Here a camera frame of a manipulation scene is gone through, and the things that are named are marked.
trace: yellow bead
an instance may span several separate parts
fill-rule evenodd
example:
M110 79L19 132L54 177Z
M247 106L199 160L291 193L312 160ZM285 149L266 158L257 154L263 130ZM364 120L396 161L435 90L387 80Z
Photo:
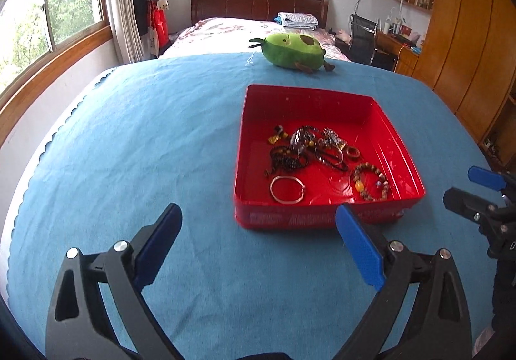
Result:
M362 191L364 191L364 188L365 188L365 187L364 187L364 184L363 184L363 182L362 182L362 181L357 181L357 182L355 183L355 188L356 188L356 190L357 190L358 192L360 192L360 193L361 193Z

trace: floral bedspread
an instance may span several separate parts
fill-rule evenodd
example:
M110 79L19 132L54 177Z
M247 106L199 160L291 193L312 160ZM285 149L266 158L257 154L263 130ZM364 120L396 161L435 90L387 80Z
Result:
M335 46L335 37L324 29L284 28L275 22L250 21L236 18L210 18L185 29L176 42L160 57L171 58L213 53L242 53L261 51L249 49L251 38L265 38L272 33L307 34L316 38L326 50L326 57L336 60L349 59Z

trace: stuffed toy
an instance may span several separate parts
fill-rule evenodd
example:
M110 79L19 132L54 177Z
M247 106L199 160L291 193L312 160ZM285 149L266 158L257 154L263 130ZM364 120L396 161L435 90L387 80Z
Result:
M273 65L288 69L299 69L305 73L312 73L322 65L327 72L335 69L335 66L324 61L326 50L321 47L319 41L303 34L278 33L261 38L253 38L250 42L258 44L249 48L261 47L264 57Z

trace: wooden wardrobe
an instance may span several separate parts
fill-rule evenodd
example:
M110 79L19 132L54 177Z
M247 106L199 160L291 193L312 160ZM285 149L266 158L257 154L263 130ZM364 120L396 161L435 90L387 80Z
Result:
M435 0L421 55L408 75L448 105L481 148L516 168L516 8L511 0Z

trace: window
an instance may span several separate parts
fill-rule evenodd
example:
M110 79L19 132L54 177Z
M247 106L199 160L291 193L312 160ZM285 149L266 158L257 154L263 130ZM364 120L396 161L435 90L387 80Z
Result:
M105 26L102 0L7 0L0 11L0 93L35 62Z

